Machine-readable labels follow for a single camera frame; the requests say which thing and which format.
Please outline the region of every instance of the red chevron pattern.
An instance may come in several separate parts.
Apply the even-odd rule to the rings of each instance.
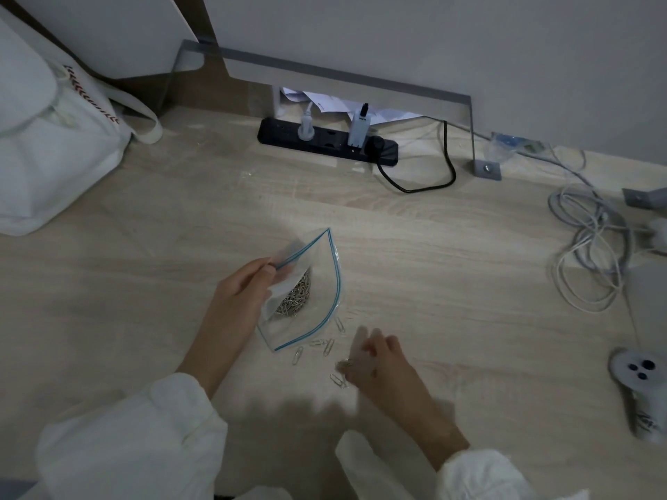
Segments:
[[[69,80],[72,83],[72,86],[74,86],[74,91],[78,92],[79,95],[81,95],[81,98],[84,100],[88,101],[93,107],[95,107],[97,110],[99,110],[104,116],[109,119],[112,123],[116,123],[117,125],[120,125],[120,122],[118,121],[118,117],[112,116],[109,114],[106,110],[104,110],[102,107],[100,107],[95,101],[88,96],[88,93],[83,89],[81,86],[81,83],[79,83],[79,79],[77,79],[77,75],[74,73],[74,68],[71,66],[63,65],[65,67],[65,70],[67,70],[67,73],[69,74]]]

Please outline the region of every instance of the white shirt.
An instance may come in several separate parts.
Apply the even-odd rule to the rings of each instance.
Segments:
[[[44,428],[36,453],[40,482],[23,500],[212,500],[227,423],[195,378],[182,373],[136,395]],[[336,456],[364,500],[414,500],[366,439],[347,431]],[[238,500],[291,500],[255,487]],[[437,500],[538,500],[508,458],[463,451],[438,471]],[[581,491],[570,500],[587,500]]]

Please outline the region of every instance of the metal bracket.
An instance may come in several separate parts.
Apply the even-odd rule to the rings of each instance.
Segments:
[[[167,80],[162,90],[162,94],[158,100],[155,112],[158,115],[162,114],[164,101],[167,98],[167,93],[171,85],[176,65],[179,63],[183,52],[197,52],[204,56],[216,56],[220,58],[232,59],[235,61],[242,61],[243,63],[251,63],[253,65],[269,66],[271,68],[279,68],[280,70],[287,70],[290,72],[303,73],[306,75],[314,75],[323,78],[333,79],[335,81],[343,81],[346,83],[360,84],[362,86],[371,86],[379,89],[386,89],[388,91],[403,92],[413,94],[418,97],[431,98],[451,103],[458,103],[468,108],[470,114],[470,142],[472,144],[472,168],[473,174],[477,177],[490,178],[495,181],[501,180],[500,166],[497,163],[490,161],[478,161],[475,153],[475,128],[472,118],[472,98],[468,94],[460,94],[457,92],[443,91],[424,86],[415,86],[414,84],[398,83],[396,81],[388,81],[383,78],[371,77],[368,75],[361,75],[357,73],[342,72],[332,68],[325,68],[322,66],[306,65],[296,61],[290,61],[280,58],[272,58],[270,56],[263,56],[253,54],[252,52],[244,52],[242,50],[226,49],[219,47],[213,41],[205,41],[198,37],[200,41],[184,40],[176,53],[176,59],[171,67],[171,72],[167,75]]]
[[[623,188],[622,191],[628,207],[646,210],[667,207],[667,188],[654,189],[653,191],[637,191],[635,189]]]

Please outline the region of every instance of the black power strip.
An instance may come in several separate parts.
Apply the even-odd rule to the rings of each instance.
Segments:
[[[357,149],[347,145],[346,131],[330,130],[314,126],[315,136],[306,142],[297,136],[299,123],[290,123],[267,117],[262,119],[257,140],[262,144],[285,147],[287,149],[304,150],[315,154],[332,156],[334,158],[354,159],[366,163],[379,163],[385,167],[395,167],[398,163],[398,144],[393,140],[384,141],[384,149],[379,160],[372,159],[363,148]],[[369,137],[366,137],[363,147],[366,147]]]

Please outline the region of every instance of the white sleeve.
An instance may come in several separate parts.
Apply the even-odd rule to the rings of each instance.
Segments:
[[[512,462],[497,451],[463,451],[442,465],[436,487],[438,500],[539,500]],[[571,500],[587,500],[580,491]]]
[[[54,500],[213,498],[227,424],[175,373],[110,407],[46,426],[36,452]]]

